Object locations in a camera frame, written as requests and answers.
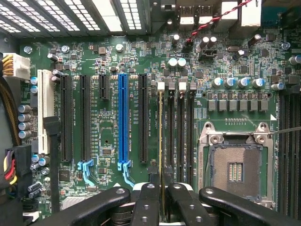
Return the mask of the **short black expansion slot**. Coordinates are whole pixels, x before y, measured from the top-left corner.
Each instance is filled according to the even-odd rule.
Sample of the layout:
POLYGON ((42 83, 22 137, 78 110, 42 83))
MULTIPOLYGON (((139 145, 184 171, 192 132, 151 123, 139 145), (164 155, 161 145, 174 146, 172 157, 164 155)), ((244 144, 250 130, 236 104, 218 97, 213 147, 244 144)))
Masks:
POLYGON ((101 100, 110 99, 110 78, 106 74, 99 76, 99 98, 101 100))

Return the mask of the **small silver heatsink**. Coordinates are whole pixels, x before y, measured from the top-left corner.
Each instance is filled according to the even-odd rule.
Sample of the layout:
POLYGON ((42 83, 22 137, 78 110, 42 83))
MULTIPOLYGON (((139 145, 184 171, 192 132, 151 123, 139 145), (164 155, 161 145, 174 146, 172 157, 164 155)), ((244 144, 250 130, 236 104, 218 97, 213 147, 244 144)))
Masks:
POLYGON ((80 203, 86 199, 85 196, 83 197, 67 197, 62 201, 62 210, 67 209, 77 203, 80 203))

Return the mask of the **long black expansion slot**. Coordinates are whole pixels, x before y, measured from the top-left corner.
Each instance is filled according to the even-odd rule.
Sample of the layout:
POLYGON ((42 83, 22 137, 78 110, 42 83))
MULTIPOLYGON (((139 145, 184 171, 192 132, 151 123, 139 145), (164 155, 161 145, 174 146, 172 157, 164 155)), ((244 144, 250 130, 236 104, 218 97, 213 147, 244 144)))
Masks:
POLYGON ((80 94, 80 161, 91 160, 91 104, 90 77, 81 75, 79 80, 80 94))
POLYGON ((138 108, 139 108, 139 161, 148 161, 148 76, 138 77, 138 108))
POLYGON ((61 120, 61 160, 71 162, 72 154, 72 79, 69 75, 61 76, 60 81, 60 120, 61 120))

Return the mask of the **metal locking lever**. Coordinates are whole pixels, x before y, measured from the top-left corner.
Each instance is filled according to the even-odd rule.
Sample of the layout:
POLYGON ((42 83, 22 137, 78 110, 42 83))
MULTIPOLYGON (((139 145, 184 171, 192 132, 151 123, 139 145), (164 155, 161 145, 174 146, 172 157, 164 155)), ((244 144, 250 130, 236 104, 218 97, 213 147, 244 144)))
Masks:
POLYGON ((301 130, 301 126, 295 127, 295 128, 282 129, 282 130, 279 130, 279 131, 269 132, 267 134, 267 136, 270 137, 270 136, 275 135, 275 134, 283 134, 283 133, 289 133, 289 132, 294 132, 294 131, 299 131, 299 130, 301 130))

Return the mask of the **white-latched RAM slot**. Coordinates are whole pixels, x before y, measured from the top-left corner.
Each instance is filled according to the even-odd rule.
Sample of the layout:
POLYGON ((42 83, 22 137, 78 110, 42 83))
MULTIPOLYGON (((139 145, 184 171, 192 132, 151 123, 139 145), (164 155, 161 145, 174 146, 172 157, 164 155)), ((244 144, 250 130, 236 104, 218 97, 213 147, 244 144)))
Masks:
POLYGON ((164 119, 164 91, 165 83, 158 82, 158 153, 159 153, 159 174, 162 176, 162 168, 164 163, 163 156, 163 119, 164 119))
POLYGON ((184 148, 185 148, 185 93, 186 82, 178 83, 177 98, 177 181, 184 181, 184 148))

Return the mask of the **CPU socket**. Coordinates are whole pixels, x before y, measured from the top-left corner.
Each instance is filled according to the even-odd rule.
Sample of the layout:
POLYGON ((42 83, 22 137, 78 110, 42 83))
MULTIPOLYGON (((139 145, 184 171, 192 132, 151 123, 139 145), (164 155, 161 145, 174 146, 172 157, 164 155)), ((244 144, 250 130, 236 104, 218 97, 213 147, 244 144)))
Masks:
POLYGON ((207 121, 197 145, 196 190, 213 186, 276 209, 274 138, 267 123, 231 131, 207 121))

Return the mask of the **grey PC case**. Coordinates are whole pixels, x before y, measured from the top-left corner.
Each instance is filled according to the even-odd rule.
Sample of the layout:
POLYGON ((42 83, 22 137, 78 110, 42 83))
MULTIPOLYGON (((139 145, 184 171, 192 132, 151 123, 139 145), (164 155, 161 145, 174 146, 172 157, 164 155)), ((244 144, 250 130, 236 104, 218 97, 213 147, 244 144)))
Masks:
MULTIPOLYGON (((119 0, 83 0, 83 5, 99 26, 99 31, 89 31, 76 15, 70 10, 64 0, 0 0, 0 3, 22 17, 40 32, 28 32, 22 27, 0 15, 0 59, 3 53, 16 53, 29 59, 24 53, 26 43, 40 40, 85 39, 121 37, 149 37, 163 31, 168 33, 183 33, 184 40, 193 46, 195 39, 203 34, 226 33, 229 39, 241 35, 248 38, 248 44, 254 45, 258 39, 252 38, 261 28, 278 28, 283 31, 301 29, 301 0, 261 0, 261 26, 242 27, 240 25, 241 8, 251 0, 138 0, 138 12, 142 29, 131 31, 119 0), (213 19, 199 25, 199 6, 212 6, 213 19), (194 6, 194 25, 180 25, 179 7, 194 6)), ((19 108, 22 101, 22 85, 29 81, 8 78, 0 75, 0 159, 4 151, 23 143, 19 128, 19 108)), ((139 190, 147 182, 141 182, 133 189, 128 189, 131 201, 139 197, 139 190)), ((19 191, 16 187, 0 189, 0 226, 32 226, 31 216, 24 214, 23 200, 29 195, 32 183, 27 191, 19 191)), ((170 214, 169 203, 164 185, 165 219, 159 226, 185 226, 176 215, 170 214)), ((131 214, 134 207, 114 211, 111 220, 100 226, 130 226, 131 214)))

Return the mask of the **blue expansion slot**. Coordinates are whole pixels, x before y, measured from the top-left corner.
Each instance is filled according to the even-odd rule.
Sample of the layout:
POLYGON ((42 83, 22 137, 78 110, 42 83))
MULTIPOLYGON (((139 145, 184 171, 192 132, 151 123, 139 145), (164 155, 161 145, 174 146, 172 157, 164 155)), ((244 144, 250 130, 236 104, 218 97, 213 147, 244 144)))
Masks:
POLYGON ((128 162, 129 152, 129 92, 128 75, 125 73, 118 75, 118 168, 128 162))

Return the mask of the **black-latched RAM slot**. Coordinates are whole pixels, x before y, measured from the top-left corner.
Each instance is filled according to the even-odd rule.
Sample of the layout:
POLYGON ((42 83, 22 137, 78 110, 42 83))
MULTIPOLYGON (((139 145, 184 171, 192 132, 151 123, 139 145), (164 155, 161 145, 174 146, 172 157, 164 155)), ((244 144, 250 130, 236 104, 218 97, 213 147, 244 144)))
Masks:
POLYGON ((196 82, 190 82, 187 100, 187 182, 193 186, 194 166, 194 99, 197 91, 196 82))
POLYGON ((175 83, 168 84, 167 94, 167 165, 174 171, 174 97, 175 83))

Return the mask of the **light blue slot clip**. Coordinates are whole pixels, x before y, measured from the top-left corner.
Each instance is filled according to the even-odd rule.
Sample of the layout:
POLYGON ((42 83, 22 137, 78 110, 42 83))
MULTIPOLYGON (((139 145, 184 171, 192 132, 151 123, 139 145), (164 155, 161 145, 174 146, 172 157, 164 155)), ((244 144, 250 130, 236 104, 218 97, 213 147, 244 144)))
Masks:
POLYGON ((89 186, 94 186, 95 184, 89 180, 89 176, 90 176, 90 167, 93 167, 94 165, 94 160, 91 159, 87 162, 78 162, 77 166, 78 166, 78 170, 83 171, 83 178, 86 184, 88 184, 89 186))
POLYGON ((126 184, 131 186, 132 188, 134 187, 134 183, 129 179, 129 168, 131 167, 131 160, 128 160, 125 163, 117 163, 118 171, 122 171, 123 179, 126 184))

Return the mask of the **black fan header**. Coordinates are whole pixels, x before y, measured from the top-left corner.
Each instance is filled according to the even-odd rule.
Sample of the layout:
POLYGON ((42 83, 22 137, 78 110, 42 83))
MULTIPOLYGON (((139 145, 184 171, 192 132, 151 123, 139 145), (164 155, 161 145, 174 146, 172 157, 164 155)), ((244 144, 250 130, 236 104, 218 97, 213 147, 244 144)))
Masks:
POLYGON ((206 61, 206 60, 212 60, 217 56, 217 50, 216 49, 201 49, 198 60, 199 61, 206 61))

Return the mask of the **black RAM slot bank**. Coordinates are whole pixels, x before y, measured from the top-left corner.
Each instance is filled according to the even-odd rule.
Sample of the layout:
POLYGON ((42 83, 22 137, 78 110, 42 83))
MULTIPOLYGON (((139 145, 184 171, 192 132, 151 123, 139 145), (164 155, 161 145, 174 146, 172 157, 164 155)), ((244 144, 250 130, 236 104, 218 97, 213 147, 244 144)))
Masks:
MULTIPOLYGON (((279 130, 301 126, 300 88, 281 91, 279 130)), ((278 134, 277 210, 301 220, 301 130, 278 134)))

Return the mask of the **green motherboard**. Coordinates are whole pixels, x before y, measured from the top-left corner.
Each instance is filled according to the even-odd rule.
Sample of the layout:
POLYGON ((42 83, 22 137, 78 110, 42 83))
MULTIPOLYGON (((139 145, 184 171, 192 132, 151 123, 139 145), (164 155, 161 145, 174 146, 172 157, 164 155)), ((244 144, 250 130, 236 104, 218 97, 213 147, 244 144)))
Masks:
POLYGON ((141 182, 154 179, 159 169, 158 153, 158 82, 165 83, 163 119, 163 170, 167 165, 167 94, 168 84, 175 83, 174 97, 174 181, 177 181, 177 98, 178 83, 186 82, 185 93, 185 148, 184 181, 187 182, 187 100, 190 82, 196 82, 194 99, 194 166, 193 186, 196 190, 197 142, 204 123, 210 121, 217 130, 254 129, 260 122, 268 124, 271 132, 279 131, 279 96, 281 91, 300 88, 301 92, 301 29, 283 31, 278 28, 261 28, 251 35, 258 41, 250 46, 241 35, 229 39, 226 33, 203 34, 193 46, 186 44, 183 33, 163 31, 149 37, 102 38, 94 40, 40 40, 26 43, 33 48, 29 55, 32 80, 22 85, 19 108, 19 128, 23 143, 32 148, 33 186, 23 200, 24 214, 34 221, 52 214, 53 208, 62 210, 67 197, 89 197, 105 192, 113 186, 133 189, 141 182), (291 43, 284 51, 283 42, 291 43), (116 45, 124 46, 123 52, 116 45), (61 52, 67 45, 70 51, 61 52), (212 60, 199 61, 201 49, 216 49, 212 60), (38 79, 37 70, 52 72, 54 83, 55 115, 43 119, 49 138, 49 154, 38 153, 38 79), (118 75, 128 75, 129 92, 129 152, 131 160, 129 179, 125 183, 118 171, 118 75), (110 78, 110 99, 99 98, 99 76, 110 78), (148 76, 148 161, 139 161, 139 108, 138 77, 148 76), (61 76, 72 79, 72 154, 71 162, 61 160, 61 76), (89 186, 78 170, 80 162, 80 94, 81 75, 90 77, 91 104, 91 180, 89 186), (216 77, 223 79, 220 88, 212 87, 216 77), (226 78, 235 79, 235 86, 224 86, 226 78), (248 78, 248 87, 242 89, 238 80, 248 78), (264 88, 252 87, 252 80, 264 79, 264 88))

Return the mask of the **perforated metal slot cover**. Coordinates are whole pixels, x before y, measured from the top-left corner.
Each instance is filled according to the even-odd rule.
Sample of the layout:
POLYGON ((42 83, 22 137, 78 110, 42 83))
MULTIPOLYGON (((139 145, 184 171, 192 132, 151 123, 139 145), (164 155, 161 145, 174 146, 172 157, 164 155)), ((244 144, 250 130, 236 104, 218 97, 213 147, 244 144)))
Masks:
POLYGON ((9 21, 15 23, 19 27, 22 27, 28 32, 40 32, 40 29, 33 26, 31 23, 18 16, 16 13, 11 11, 9 8, 0 3, 0 15, 4 16, 9 21))
POLYGON ((142 29, 140 15, 138 12, 138 0, 119 0, 123 9, 127 25, 131 31, 142 29))
POLYGON ((100 30, 95 20, 83 5, 83 0, 64 0, 64 2, 89 31, 100 30))

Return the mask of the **large silver rear port block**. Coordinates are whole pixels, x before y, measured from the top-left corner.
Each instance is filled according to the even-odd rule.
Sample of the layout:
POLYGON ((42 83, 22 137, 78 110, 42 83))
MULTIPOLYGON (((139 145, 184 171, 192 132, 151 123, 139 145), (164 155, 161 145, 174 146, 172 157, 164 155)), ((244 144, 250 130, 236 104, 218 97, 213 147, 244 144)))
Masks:
POLYGON ((242 27, 261 26, 261 0, 251 0, 240 10, 240 25, 242 27))

